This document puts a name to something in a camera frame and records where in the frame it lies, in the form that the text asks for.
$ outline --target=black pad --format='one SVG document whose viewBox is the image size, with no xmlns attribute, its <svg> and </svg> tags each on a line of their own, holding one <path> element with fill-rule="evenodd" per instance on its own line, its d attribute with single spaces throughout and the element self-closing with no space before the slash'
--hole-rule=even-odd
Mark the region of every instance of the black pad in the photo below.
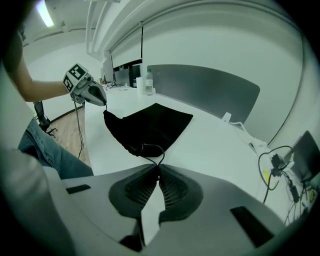
<svg viewBox="0 0 320 256">
<path fill-rule="evenodd" d="M 135 156 L 159 157 L 187 127 L 193 115 L 155 103 L 124 118 L 105 110 L 104 123 L 113 137 Z"/>
</svg>

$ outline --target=desk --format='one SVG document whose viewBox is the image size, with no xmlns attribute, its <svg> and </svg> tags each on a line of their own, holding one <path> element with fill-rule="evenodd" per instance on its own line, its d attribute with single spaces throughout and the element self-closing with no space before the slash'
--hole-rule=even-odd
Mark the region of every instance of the desk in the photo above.
<svg viewBox="0 0 320 256">
<path fill-rule="evenodd" d="M 240 139 L 238 128 L 208 112 L 159 94 L 138 97 L 135 88 L 112 88 L 106 94 L 108 111 L 119 118 L 154 103 L 192 114 L 189 125 L 165 152 L 163 163 L 227 180 L 263 201 L 267 188 L 259 175 L 257 155 Z M 93 104 L 85 105 L 85 139 L 94 175 L 150 163 L 130 154 L 112 136 L 104 122 L 104 110 Z M 131 127 L 128 133 L 134 133 L 134 129 Z M 284 221 L 290 203 L 282 177 L 277 189 L 269 192 L 266 205 Z"/>
</svg>

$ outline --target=gray partition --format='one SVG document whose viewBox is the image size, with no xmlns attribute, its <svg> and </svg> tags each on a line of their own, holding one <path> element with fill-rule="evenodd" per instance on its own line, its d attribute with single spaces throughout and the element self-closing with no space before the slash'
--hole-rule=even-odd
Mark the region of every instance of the gray partition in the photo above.
<svg viewBox="0 0 320 256">
<path fill-rule="evenodd" d="M 232 122 L 245 122 L 260 88 L 239 76 L 193 65 L 149 65 L 153 86 L 162 94 L 188 103 L 220 118 L 232 114 Z"/>
</svg>

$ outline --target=office chair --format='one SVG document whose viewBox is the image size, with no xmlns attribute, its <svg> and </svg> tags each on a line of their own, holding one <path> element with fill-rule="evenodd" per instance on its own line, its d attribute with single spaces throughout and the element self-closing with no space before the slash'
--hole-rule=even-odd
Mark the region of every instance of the office chair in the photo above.
<svg viewBox="0 0 320 256">
<path fill-rule="evenodd" d="M 54 138 L 56 137 L 54 134 L 52 134 L 53 131 L 58 131 L 56 128 L 53 128 L 49 131 L 47 131 L 50 127 L 50 120 L 45 116 L 45 111 L 44 111 L 44 105 L 42 101 L 36 101 L 33 103 L 34 104 L 34 110 L 37 115 L 37 119 L 39 120 L 39 126 L 41 130 L 43 130 L 46 134 L 53 136 Z"/>
</svg>

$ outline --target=plastic bottle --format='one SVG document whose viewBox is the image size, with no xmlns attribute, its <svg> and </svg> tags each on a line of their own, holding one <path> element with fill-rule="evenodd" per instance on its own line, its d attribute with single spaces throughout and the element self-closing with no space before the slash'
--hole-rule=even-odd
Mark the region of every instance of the plastic bottle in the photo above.
<svg viewBox="0 0 320 256">
<path fill-rule="evenodd" d="M 145 87 L 144 87 L 145 95 L 153 95 L 154 94 L 154 79 L 151 73 L 151 69 L 147 69 L 147 73 L 145 76 Z"/>
</svg>

